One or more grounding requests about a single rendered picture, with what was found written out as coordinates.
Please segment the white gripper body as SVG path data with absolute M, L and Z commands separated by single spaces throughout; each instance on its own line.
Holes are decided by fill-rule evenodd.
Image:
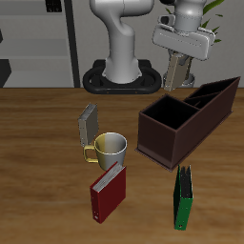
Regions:
M 187 36 L 183 36 L 176 33 L 173 27 L 164 24 L 158 24 L 152 36 L 155 45 L 198 60 L 206 60 L 210 57 L 214 39 L 215 35 L 211 30 L 199 28 L 197 32 L 189 32 Z

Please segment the small black box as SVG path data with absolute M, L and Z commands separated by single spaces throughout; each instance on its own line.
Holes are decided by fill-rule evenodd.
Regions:
M 61 12 L 61 0 L 45 0 L 47 12 Z

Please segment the green pot plant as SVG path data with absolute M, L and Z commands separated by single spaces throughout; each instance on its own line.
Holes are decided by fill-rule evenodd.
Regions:
M 216 6 L 220 5 L 221 3 L 223 3 L 224 0 L 213 0 L 211 3 L 207 4 L 204 9 L 203 9 L 203 15 L 206 14 L 209 10 L 215 8 Z M 223 17 L 222 14 L 216 14 L 216 16 L 219 16 L 219 17 Z M 200 24 L 200 27 L 201 28 L 205 28 L 207 27 L 208 23 L 209 23 L 210 19 L 205 21 L 203 23 Z M 217 34 L 216 30 L 218 29 L 219 27 L 215 28 L 212 30 L 212 32 L 214 34 Z M 220 39 L 215 39 L 214 42 L 217 43 L 217 42 L 220 42 L 221 40 Z M 171 61 L 171 58 L 172 58 L 172 55 L 175 55 L 176 54 L 176 51 L 169 51 L 169 56 L 170 56 L 170 61 Z M 185 81 L 182 83 L 181 86 L 179 86 L 179 88 L 192 88 L 193 87 L 193 84 L 194 84 L 194 75 L 190 73 L 190 69 L 191 69 L 191 65 L 192 65 L 192 61 L 193 61 L 193 58 L 189 58 L 190 62 L 189 62 L 189 65 L 187 67 L 187 72 L 186 72 L 186 77 L 185 77 Z M 166 84 L 166 81 L 167 81 L 167 78 L 168 78 L 168 71 L 164 74 L 163 76 L 163 85 L 165 87 L 165 84 Z

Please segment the grey shelf unit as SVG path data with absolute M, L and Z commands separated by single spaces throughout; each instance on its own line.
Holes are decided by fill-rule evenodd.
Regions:
M 72 0 L 47 12 L 45 0 L 0 0 L 0 59 L 10 61 L 3 88 L 78 88 Z

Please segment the red book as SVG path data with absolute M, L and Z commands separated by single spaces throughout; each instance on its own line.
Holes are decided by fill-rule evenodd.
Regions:
M 126 167 L 115 162 L 90 185 L 92 217 L 98 223 L 126 197 Z

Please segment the green book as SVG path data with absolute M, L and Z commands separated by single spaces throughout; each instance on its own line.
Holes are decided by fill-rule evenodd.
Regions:
M 173 223 L 176 230 L 185 231 L 193 204 L 191 167 L 178 167 L 173 191 Z

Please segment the yellow and white mug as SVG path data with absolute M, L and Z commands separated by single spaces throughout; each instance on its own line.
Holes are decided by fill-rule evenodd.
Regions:
M 119 133 L 102 133 L 96 137 L 92 145 L 84 147 L 84 159 L 88 163 L 98 163 L 100 168 L 106 171 L 115 162 L 123 165 L 127 145 L 127 139 Z M 87 151 L 95 151 L 96 157 L 88 157 Z

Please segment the black angular object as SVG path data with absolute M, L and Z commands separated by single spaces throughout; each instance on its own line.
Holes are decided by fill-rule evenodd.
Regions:
M 8 59 L 0 59 L 0 88 L 5 86 L 11 74 L 10 61 Z

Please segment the dark brown desk caddy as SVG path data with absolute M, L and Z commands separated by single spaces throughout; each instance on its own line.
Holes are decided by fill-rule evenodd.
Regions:
M 184 100 L 164 94 L 139 113 L 136 150 L 173 171 L 232 113 L 238 84 L 204 84 Z

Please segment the flat black base plate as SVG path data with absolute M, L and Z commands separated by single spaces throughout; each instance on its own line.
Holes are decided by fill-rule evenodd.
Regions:
M 95 60 L 92 68 L 83 76 L 83 87 L 87 92 L 94 94 L 150 94 L 161 88 L 161 75 L 152 68 L 151 62 L 146 59 L 138 60 L 142 75 L 128 84 L 116 84 L 102 75 L 105 69 L 105 60 Z

